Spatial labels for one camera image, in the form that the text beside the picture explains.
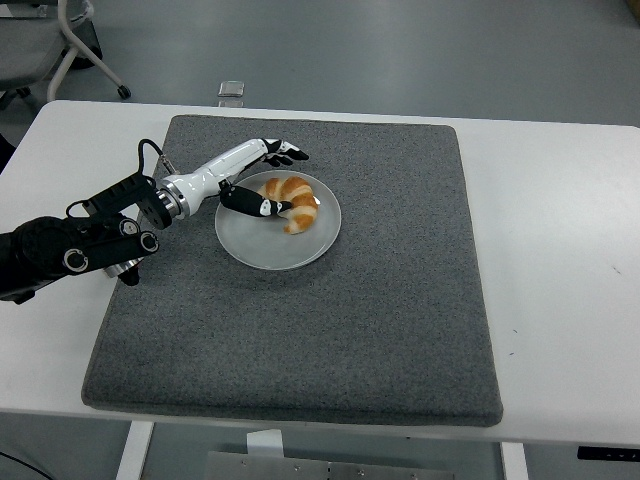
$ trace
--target robotic hand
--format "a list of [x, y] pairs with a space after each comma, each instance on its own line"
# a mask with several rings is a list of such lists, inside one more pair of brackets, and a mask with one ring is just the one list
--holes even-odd
[[246, 188], [234, 187], [238, 175], [265, 161], [277, 167], [292, 165], [309, 156], [283, 140], [253, 139], [209, 160], [195, 172], [179, 175], [169, 167], [168, 177], [160, 180], [160, 195], [167, 209], [183, 219], [194, 215], [206, 197], [220, 195], [220, 202], [231, 210], [256, 217], [269, 216], [291, 208], [289, 202], [273, 202]]
[[[156, 188], [142, 174], [143, 147], [151, 145], [171, 175]], [[309, 157], [282, 140], [249, 140], [209, 160], [195, 172], [180, 175], [160, 148], [144, 139], [138, 145], [136, 173], [88, 200], [67, 208], [67, 218], [39, 217], [0, 234], [0, 300], [17, 304], [33, 298], [35, 291], [67, 275], [80, 275], [104, 268], [127, 285], [138, 283], [137, 263], [158, 251], [157, 237], [141, 231], [137, 222], [120, 213], [138, 205], [158, 229], [171, 225], [174, 217], [194, 215], [202, 201], [220, 195], [221, 203], [233, 210], [267, 216], [291, 208], [288, 202], [272, 202], [251, 190], [234, 186], [240, 173], [259, 161], [277, 167]], [[88, 217], [73, 217], [70, 210], [81, 204]]]

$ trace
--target gray mat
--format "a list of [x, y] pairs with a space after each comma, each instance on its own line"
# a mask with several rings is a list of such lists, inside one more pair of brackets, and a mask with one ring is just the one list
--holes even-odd
[[291, 170], [335, 193], [336, 243], [302, 269], [256, 270], [220, 246], [218, 201], [207, 200], [196, 216], [158, 232], [160, 252], [142, 262], [140, 285], [116, 288], [83, 401], [220, 418], [499, 422], [455, 131], [181, 116], [164, 150], [189, 172], [260, 137], [310, 155]]

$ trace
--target plate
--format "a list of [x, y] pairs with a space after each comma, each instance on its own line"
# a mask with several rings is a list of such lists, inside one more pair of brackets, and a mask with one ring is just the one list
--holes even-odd
[[224, 249], [236, 260], [262, 270], [302, 267], [324, 254], [338, 237], [342, 215], [335, 195], [321, 181], [299, 172], [270, 170], [247, 177], [237, 185], [257, 191], [270, 178], [304, 178], [318, 202], [318, 217], [308, 230], [284, 233], [287, 219], [277, 215], [256, 218], [218, 205], [216, 234]]

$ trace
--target cable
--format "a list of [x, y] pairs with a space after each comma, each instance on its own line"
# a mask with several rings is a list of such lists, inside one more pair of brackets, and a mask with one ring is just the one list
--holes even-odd
[[162, 149], [153, 141], [148, 138], [143, 138], [138, 143], [138, 172], [142, 173], [142, 169], [144, 168], [144, 151], [143, 148], [145, 145], [151, 145], [153, 149], [156, 151], [158, 156], [164, 155], [162, 153]]
[[26, 462], [23, 462], [23, 461], [22, 461], [22, 460], [20, 460], [19, 458], [12, 457], [11, 455], [7, 455], [7, 454], [6, 454], [6, 453], [4, 453], [4, 452], [0, 452], [0, 456], [2, 456], [2, 457], [6, 457], [6, 458], [8, 458], [9, 460], [13, 460], [14, 462], [18, 462], [19, 464], [24, 465], [24, 466], [25, 466], [25, 467], [27, 467], [27, 468], [30, 468], [30, 469], [31, 469], [31, 470], [33, 470], [34, 472], [39, 473], [40, 475], [42, 475], [44, 478], [47, 478], [48, 480], [54, 480], [54, 479], [53, 479], [53, 477], [50, 477], [49, 475], [47, 475], [46, 473], [44, 473], [42, 470], [40, 470], [40, 469], [38, 469], [38, 468], [34, 467], [33, 465], [29, 465], [29, 464], [28, 464], [28, 463], [26, 463]]

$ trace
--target metal bracket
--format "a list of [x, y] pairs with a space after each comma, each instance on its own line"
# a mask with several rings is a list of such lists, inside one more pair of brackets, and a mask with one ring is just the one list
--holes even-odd
[[453, 480], [452, 472], [209, 452], [205, 480]]

